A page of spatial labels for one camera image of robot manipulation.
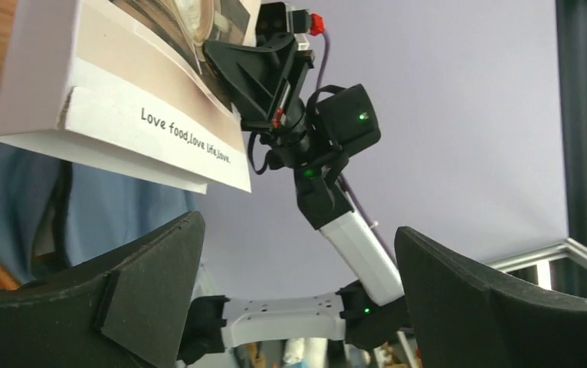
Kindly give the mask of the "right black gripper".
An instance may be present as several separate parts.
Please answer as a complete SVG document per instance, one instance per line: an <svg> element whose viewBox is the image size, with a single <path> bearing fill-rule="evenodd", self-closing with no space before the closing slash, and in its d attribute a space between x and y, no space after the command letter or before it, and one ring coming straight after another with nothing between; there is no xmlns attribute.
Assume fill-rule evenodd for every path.
<svg viewBox="0 0 587 368"><path fill-rule="evenodd" d="M300 99L314 52L300 50L293 34L277 33L260 47L206 41L203 51L250 133L248 162L256 174L287 167L312 176L380 141L362 84L327 85L306 103Z"/></svg>

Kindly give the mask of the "white paper booklet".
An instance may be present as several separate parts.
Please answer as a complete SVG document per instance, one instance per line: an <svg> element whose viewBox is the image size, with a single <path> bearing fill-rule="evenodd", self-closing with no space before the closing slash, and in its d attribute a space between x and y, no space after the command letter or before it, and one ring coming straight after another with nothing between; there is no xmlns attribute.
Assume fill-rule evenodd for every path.
<svg viewBox="0 0 587 368"><path fill-rule="evenodd" d="M20 1L0 79L0 143L203 193L251 179L207 67L112 1Z"/></svg>

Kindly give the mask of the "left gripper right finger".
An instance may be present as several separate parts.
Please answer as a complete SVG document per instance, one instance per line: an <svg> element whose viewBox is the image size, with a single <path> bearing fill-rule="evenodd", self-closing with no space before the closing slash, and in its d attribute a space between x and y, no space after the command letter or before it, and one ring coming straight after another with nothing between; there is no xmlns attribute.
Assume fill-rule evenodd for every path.
<svg viewBox="0 0 587 368"><path fill-rule="evenodd" d="M467 258L408 226L395 253L426 367L587 367L587 299Z"/></svg>

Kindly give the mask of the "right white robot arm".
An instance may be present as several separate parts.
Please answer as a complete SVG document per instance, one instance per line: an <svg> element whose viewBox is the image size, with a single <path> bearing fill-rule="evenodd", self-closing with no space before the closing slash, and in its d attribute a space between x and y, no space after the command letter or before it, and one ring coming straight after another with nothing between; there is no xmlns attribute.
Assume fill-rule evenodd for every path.
<svg viewBox="0 0 587 368"><path fill-rule="evenodd" d="M364 84L375 103L382 138L348 166L347 178L378 231L391 244L408 216L396 192L414 161L415 58L392 31L331 24L327 83ZM354 274L297 209L290 171L252 176L251 192L213 184L196 199L206 222L203 266L214 292L258 300L308 297L335 290Z"/></svg>

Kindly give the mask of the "blue grey backpack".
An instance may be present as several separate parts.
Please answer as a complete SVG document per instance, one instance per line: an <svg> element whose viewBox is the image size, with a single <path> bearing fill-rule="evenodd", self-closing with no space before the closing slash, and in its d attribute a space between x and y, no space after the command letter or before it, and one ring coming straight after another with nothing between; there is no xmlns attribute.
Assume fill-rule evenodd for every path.
<svg viewBox="0 0 587 368"><path fill-rule="evenodd" d="M0 143L0 264L19 282L75 266L195 208L190 192Z"/></svg>

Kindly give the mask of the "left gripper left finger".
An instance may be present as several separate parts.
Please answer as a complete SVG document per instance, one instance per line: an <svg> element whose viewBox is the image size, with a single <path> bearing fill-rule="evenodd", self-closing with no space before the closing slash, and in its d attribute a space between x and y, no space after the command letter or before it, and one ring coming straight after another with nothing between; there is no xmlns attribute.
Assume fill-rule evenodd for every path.
<svg viewBox="0 0 587 368"><path fill-rule="evenodd" d="M0 367L171 367L205 221L188 212L124 246L0 291Z"/></svg>

